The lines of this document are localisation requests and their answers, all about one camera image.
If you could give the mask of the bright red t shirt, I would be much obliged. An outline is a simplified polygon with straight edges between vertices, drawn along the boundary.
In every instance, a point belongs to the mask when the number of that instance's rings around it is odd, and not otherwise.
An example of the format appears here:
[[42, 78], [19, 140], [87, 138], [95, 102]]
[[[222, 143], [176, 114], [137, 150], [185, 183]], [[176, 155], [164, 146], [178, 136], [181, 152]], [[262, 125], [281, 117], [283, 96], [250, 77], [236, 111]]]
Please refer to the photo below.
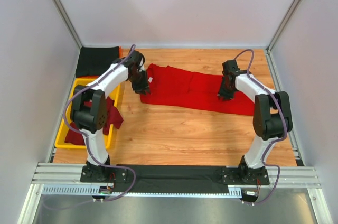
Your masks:
[[150, 94], [141, 95], [144, 104], [167, 105], [225, 114], [253, 116], [254, 102], [242, 92], [233, 100], [218, 97], [222, 77], [150, 64], [146, 70]]

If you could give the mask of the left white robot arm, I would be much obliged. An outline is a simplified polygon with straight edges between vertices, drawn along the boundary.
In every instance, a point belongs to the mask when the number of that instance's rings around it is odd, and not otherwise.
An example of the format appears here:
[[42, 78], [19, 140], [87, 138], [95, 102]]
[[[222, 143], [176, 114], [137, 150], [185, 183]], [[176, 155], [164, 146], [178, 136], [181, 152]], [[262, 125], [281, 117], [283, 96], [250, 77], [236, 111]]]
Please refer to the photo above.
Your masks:
[[130, 81], [136, 94], [150, 93], [144, 63], [144, 55], [132, 47], [126, 57], [115, 60], [92, 83], [74, 88], [67, 106], [71, 107], [70, 120], [75, 123], [76, 128], [69, 124], [67, 126], [84, 139], [88, 154], [86, 173], [103, 173], [111, 167], [103, 139], [103, 127], [108, 119], [106, 99], [125, 81]]

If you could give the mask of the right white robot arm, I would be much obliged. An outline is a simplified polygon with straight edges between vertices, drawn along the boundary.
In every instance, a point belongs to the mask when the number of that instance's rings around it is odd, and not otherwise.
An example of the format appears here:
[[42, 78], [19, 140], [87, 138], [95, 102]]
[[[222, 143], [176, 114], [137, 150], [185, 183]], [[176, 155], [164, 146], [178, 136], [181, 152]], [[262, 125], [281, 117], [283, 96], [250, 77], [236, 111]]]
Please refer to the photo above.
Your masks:
[[284, 140], [293, 128], [289, 95], [266, 87], [249, 70], [240, 70], [236, 60], [228, 60], [222, 66], [219, 99], [234, 100], [235, 94], [242, 93], [254, 104], [255, 137], [249, 151], [233, 170], [234, 175], [244, 182], [262, 180], [267, 176], [267, 157], [276, 143]]

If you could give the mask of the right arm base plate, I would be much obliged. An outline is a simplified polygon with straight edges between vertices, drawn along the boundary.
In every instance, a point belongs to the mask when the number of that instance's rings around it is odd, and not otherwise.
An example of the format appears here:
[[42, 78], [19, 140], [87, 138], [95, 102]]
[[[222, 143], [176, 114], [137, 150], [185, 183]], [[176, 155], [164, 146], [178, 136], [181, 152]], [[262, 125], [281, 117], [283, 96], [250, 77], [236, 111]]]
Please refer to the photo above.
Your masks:
[[216, 170], [216, 174], [225, 185], [270, 185], [265, 167], [244, 170], [239, 167], [222, 167]]

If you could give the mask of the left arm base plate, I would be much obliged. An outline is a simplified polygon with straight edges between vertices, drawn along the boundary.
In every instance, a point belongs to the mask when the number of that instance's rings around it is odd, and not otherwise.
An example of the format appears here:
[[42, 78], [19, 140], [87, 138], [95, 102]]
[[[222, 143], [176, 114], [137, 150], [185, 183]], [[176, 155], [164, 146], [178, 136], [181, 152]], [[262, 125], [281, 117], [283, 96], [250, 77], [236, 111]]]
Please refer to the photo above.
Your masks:
[[80, 181], [84, 183], [131, 183], [133, 174], [127, 169], [107, 168], [88, 163], [82, 168]]

